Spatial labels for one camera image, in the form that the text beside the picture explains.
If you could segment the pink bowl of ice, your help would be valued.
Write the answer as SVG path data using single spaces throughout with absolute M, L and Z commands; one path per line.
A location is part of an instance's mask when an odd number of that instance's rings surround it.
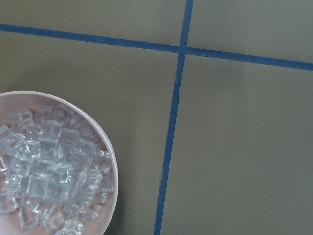
M 84 111 L 33 91 L 0 95 L 0 149 L 12 203 L 0 216 L 3 235 L 101 235 L 115 210 L 115 153 Z

